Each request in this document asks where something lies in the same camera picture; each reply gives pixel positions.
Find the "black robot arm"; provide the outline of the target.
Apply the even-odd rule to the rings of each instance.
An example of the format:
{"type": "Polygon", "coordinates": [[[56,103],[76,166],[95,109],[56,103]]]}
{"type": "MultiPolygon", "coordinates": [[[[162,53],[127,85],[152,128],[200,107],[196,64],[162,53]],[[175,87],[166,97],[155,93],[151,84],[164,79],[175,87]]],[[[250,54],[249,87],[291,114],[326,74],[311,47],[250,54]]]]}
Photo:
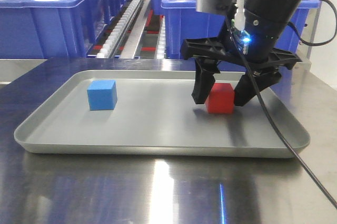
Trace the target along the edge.
{"type": "Polygon", "coordinates": [[[221,61],[245,67],[235,87],[234,104],[244,106],[264,89],[281,79],[279,67],[288,69],[299,57],[275,44],[301,0],[196,0],[196,10],[223,15],[224,23],[216,37],[186,39],[181,47],[184,59],[196,65],[192,97],[205,103],[215,83],[221,61]]]}

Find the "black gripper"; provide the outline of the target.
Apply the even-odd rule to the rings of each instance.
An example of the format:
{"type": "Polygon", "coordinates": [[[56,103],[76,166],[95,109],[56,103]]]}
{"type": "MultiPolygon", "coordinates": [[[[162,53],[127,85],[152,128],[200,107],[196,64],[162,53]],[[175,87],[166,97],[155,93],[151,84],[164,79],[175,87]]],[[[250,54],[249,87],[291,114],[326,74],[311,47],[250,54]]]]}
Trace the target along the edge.
{"type": "MultiPolygon", "coordinates": [[[[292,68],[298,58],[290,52],[277,50],[279,39],[301,0],[236,0],[225,15],[217,37],[186,39],[181,47],[184,59],[195,59],[195,82],[192,98],[204,104],[219,74],[219,61],[243,65],[245,56],[254,70],[252,76],[259,91],[277,84],[282,75],[278,66],[292,68]]],[[[256,91],[246,72],[235,89],[235,106],[244,106],[256,91]]]]}

